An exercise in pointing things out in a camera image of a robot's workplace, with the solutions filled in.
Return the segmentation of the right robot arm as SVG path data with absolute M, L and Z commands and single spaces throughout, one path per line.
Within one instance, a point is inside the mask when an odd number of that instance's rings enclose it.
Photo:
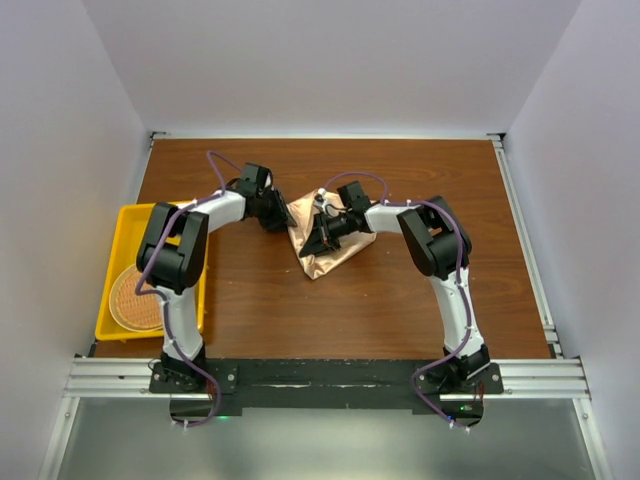
M 490 364 L 488 347 L 477 325 L 469 287 L 470 237 L 440 196 L 405 203 L 373 202 L 361 184 L 338 189 L 342 205 L 320 189 L 313 195 L 311 231 L 299 256 L 338 252 L 341 240 L 355 233 L 395 233 L 404 238 L 416 269 L 429 281 L 444 328 L 444 357 L 428 365 L 448 386 L 469 392 Z

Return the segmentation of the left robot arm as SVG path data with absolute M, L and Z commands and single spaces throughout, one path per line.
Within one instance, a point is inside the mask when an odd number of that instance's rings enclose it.
M 159 376 L 185 392 L 214 383 L 197 326 L 195 286 L 206 266 L 209 235 L 255 218 L 263 230 L 281 232 L 295 224 L 270 169 L 247 163 L 238 178 L 211 195 L 186 203 L 153 206 L 136 256 L 138 296 L 153 296 L 161 309 L 163 347 Z

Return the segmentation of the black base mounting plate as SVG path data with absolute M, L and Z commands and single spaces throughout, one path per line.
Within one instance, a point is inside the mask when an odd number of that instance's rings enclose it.
M 240 416 L 248 409 L 369 409 L 431 413 L 437 405 L 454 419 L 480 419 L 487 395 L 503 393 L 500 367 L 491 363 L 469 380 L 456 377 L 451 365 L 425 373 L 414 360 L 210 359 L 217 384 L 150 365 L 149 390 L 170 397 L 178 419 L 202 418 L 215 400 L 220 416 Z

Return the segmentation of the round woven coaster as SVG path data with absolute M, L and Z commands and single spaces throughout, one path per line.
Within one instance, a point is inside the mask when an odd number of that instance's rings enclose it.
M 109 311 L 115 322 L 128 331 L 156 331 L 162 327 L 161 309 L 155 296 L 136 293 L 140 278 L 135 265 L 118 276 L 109 294 Z

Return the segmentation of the aluminium table frame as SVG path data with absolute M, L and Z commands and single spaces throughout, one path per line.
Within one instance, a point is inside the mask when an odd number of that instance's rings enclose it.
M 473 241 L 471 291 L 492 356 L 529 379 L 487 401 L 470 433 L 405 410 L 249 410 L 185 430 L 144 385 L 122 397 L 67 397 L 47 451 L 45 479 L 595 479 L 595 421 L 583 390 L 547 343 L 527 251 L 493 142 L 481 139 L 177 139 L 151 149 L 140 201 L 202 191 L 207 150 L 273 169 L 289 198 L 345 171 L 365 173 L 394 199 L 436 194 Z M 214 237 L 206 340 L 222 356 L 418 359 L 441 350 L 436 300 L 402 241 L 377 241 L 318 281 L 288 241 L 252 223 Z

